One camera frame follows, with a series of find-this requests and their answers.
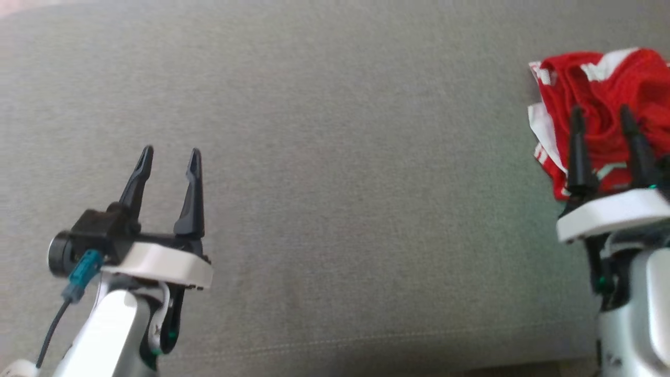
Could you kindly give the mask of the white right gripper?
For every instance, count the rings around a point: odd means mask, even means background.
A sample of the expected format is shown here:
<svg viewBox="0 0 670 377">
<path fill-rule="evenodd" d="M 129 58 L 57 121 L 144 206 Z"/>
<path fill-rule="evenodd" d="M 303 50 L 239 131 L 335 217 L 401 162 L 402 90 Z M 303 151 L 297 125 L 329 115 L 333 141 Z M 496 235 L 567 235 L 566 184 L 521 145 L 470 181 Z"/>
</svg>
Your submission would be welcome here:
<svg viewBox="0 0 670 377">
<path fill-rule="evenodd" d="M 631 300 L 633 259 L 642 253 L 670 251 L 670 190 L 656 187 L 660 171 L 651 145 L 629 105 L 620 108 L 629 151 L 632 190 L 569 204 L 556 222 L 560 243 L 582 242 L 588 254 L 590 284 L 601 298 L 601 310 L 612 311 Z M 596 195 L 596 177 L 586 142 L 586 120 L 580 106 L 571 111 L 567 189 L 585 199 Z"/>
</svg>

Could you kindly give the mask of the red shorts with white trim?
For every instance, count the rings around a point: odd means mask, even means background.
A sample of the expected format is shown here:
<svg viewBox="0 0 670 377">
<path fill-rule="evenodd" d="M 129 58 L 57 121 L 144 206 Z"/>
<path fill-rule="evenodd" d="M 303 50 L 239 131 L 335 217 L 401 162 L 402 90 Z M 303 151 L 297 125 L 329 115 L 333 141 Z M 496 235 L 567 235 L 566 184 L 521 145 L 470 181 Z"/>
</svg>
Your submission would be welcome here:
<svg viewBox="0 0 670 377">
<path fill-rule="evenodd" d="M 541 101 L 553 119 L 563 165 L 568 169 L 570 118 L 580 106 L 593 170 L 626 162 L 629 151 L 620 108 L 629 105 L 657 158 L 670 153 L 670 62 L 658 52 L 629 48 L 579 51 L 531 62 Z"/>
</svg>

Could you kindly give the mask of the large grey fabric sofa chaise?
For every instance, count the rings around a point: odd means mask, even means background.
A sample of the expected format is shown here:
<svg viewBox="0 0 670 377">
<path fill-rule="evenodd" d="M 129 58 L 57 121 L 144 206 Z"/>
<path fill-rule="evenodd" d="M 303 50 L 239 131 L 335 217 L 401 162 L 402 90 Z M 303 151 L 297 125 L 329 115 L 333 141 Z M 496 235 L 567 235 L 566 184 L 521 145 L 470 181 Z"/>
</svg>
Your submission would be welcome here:
<svg viewBox="0 0 670 377">
<path fill-rule="evenodd" d="M 595 358 L 597 299 L 533 156 L 528 64 L 670 56 L 670 0 L 98 0 L 0 18 L 0 370 L 58 231 L 154 147 L 143 230 L 203 153 L 211 289 L 163 377 L 435 375 Z"/>
</svg>

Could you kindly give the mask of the red and white jersey shirt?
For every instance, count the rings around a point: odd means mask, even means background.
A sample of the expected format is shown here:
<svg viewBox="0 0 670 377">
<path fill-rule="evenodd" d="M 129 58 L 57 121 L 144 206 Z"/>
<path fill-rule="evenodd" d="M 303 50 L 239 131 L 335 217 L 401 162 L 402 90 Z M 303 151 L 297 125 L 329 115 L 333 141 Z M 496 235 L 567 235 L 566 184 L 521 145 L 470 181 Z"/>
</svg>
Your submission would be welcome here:
<svg viewBox="0 0 670 377">
<path fill-rule="evenodd" d="M 530 129 L 538 140 L 533 153 L 534 159 L 550 177 L 555 200 L 566 201 L 570 195 L 567 190 L 567 168 L 562 162 L 553 119 L 543 101 L 529 105 L 527 109 Z M 626 162 L 605 164 L 594 173 L 600 182 L 600 188 L 607 192 L 624 189 L 629 184 L 630 176 Z"/>
</svg>

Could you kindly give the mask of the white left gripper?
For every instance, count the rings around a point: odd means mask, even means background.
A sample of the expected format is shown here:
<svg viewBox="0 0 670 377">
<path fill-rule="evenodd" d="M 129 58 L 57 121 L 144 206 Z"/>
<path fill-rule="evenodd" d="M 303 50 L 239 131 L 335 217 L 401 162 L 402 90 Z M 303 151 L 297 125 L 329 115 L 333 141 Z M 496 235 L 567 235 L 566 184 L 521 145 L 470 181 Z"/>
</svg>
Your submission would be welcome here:
<svg viewBox="0 0 670 377">
<path fill-rule="evenodd" d="M 120 205 L 134 221 L 139 220 L 153 155 L 153 146 L 145 146 L 120 196 Z M 186 238 L 149 234 L 113 239 L 102 268 L 102 296 L 115 290 L 137 293 L 156 289 L 161 293 L 161 298 L 139 294 L 149 306 L 148 326 L 140 344 L 144 358 L 173 351 L 181 331 L 186 291 L 208 289 L 213 281 L 211 261 L 203 255 L 203 243 L 198 240 L 205 234 L 203 157 L 198 148 L 192 150 L 186 178 L 186 196 L 174 224 L 174 234 Z"/>
</svg>

